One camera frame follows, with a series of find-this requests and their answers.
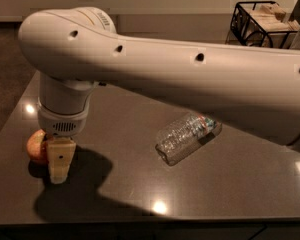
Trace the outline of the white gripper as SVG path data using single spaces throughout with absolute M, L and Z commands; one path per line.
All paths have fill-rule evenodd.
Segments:
M 62 184 L 68 177 L 76 143 L 69 137 L 79 134 L 86 125 L 89 107 L 72 115 L 52 112 L 38 103 L 38 123 L 48 135 L 61 136 L 47 141 L 46 152 L 50 181 Z

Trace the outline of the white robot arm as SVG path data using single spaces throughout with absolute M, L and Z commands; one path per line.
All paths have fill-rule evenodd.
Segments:
M 97 83 L 185 107 L 300 152 L 300 50 L 127 37 L 93 7 L 28 16 L 18 40 L 40 72 L 50 180 L 66 181 Z

